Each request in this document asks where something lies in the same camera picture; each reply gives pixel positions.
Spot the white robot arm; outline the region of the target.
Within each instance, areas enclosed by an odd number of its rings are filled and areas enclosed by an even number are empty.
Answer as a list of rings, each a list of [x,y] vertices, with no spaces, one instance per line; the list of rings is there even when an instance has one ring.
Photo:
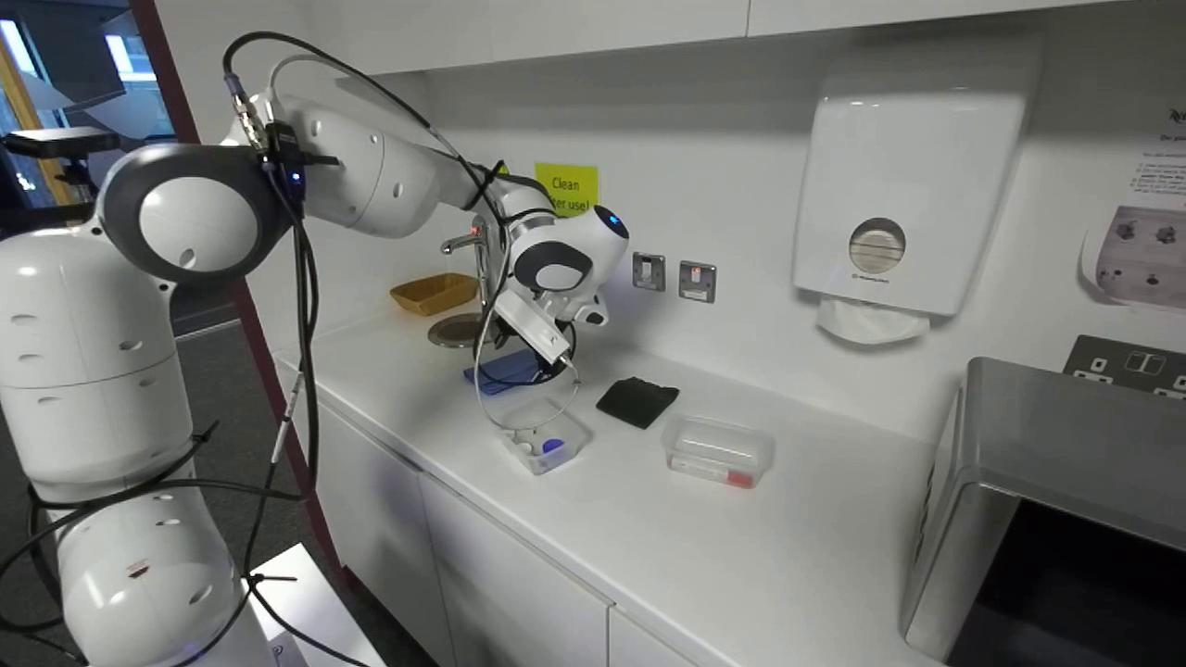
[[[207,506],[173,300],[241,280],[316,221],[411,238],[437,209],[490,230],[490,313],[540,364],[603,313],[632,224],[545,184],[280,87],[234,97],[219,145],[127,153],[75,224],[0,245],[3,424],[47,513],[60,622],[91,667],[266,667],[249,575]]]

